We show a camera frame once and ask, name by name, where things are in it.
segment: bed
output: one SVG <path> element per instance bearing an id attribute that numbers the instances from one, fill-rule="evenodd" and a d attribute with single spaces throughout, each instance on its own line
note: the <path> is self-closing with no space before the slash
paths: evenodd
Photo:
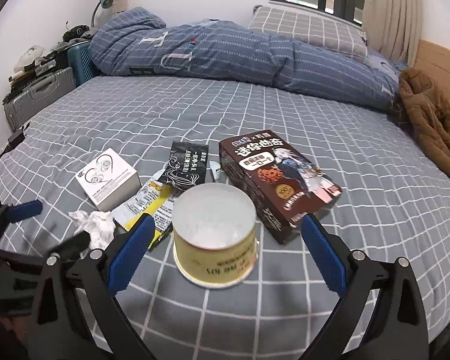
<path id="1" fill-rule="evenodd" d="M 418 280 L 433 340 L 450 321 L 450 179 L 386 115 L 250 83 L 177 76 L 98 76 L 31 119 L 25 141 L 0 160 L 0 200 L 43 202 L 34 219 L 10 225 L 1 248 L 43 252 L 73 235 L 68 212 L 93 211 L 74 174 L 113 148 L 144 183 L 168 159 L 173 140 L 210 146 L 272 129 L 343 187 L 318 217 L 351 249 L 372 259 L 405 256 Z M 257 222 L 262 248 L 238 286 L 206 291 L 175 267 L 170 238 L 145 255 L 117 299 L 159 359 L 297 359 L 337 296 L 300 237 L 279 246 Z M 99 327 L 79 293 L 97 344 Z M 349 343 L 359 344 L 371 293 Z"/>

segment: black packet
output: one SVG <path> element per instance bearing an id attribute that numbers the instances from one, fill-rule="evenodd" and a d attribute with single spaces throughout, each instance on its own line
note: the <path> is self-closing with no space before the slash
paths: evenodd
<path id="1" fill-rule="evenodd" d="M 207 159 L 208 145 L 173 141 L 168 164 L 157 181 L 182 191 L 203 184 Z"/>

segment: white tissue paper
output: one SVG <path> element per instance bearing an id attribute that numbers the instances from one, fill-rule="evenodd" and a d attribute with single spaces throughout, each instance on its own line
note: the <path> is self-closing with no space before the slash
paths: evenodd
<path id="1" fill-rule="evenodd" d="M 69 212 L 68 216 L 78 226 L 75 234 L 80 233 L 82 230 L 90 234 L 90 250 L 105 250 L 113 241 L 115 223 L 110 211 L 93 211 L 90 215 L 85 211 L 74 211 Z"/>

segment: gray suitcase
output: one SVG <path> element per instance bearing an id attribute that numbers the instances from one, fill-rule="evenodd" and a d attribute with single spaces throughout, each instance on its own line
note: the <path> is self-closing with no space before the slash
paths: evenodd
<path id="1" fill-rule="evenodd" d="M 20 95 L 4 105 L 5 116 L 13 132 L 75 87 L 71 67 L 50 73 L 27 86 Z"/>

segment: plaid pillow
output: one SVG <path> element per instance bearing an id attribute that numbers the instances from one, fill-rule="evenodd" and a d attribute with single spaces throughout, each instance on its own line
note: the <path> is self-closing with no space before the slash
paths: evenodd
<path id="1" fill-rule="evenodd" d="M 278 8 L 258 7 L 248 29 L 298 39 L 343 54 L 360 63 L 365 63 L 367 59 L 368 50 L 360 31 L 337 20 Z"/>

